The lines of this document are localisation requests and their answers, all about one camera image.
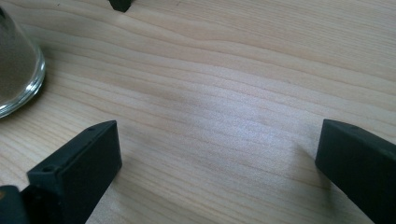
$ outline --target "black rectangular object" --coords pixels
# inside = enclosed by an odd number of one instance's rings
[[[114,10],[126,12],[132,4],[132,0],[110,0],[110,4]]]
[[[85,223],[120,168],[117,122],[108,121],[86,129],[27,174],[31,186],[56,195],[52,222]]]
[[[396,223],[396,146],[325,119],[316,166],[375,223]]]

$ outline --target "glass base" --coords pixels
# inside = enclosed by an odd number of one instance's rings
[[[37,64],[32,81],[18,97],[7,101],[4,105],[0,105],[0,118],[9,115],[26,104],[40,89],[44,80],[46,66],[43,53],[37,45],[35,45],[35,53],[37,56]]]

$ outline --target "glass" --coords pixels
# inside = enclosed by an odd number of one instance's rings
[[[0,7],[0,118],[38,92],[44,73],[40,48]]]

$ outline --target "wood grain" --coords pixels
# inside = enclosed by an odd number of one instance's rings
[[[323,119],[396,143],[396,3],[7,0],[45,85],[0,119],[0,184],[116,119],[88,223],[371,223],[315,167]]]

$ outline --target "wooden table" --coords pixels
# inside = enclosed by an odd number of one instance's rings
[[[396,143],[396,3],[1,0],[46,57],[0,119],[0,185],[116,119],[123,167],[88,223],[371,223],[317,170],[323,119]]]

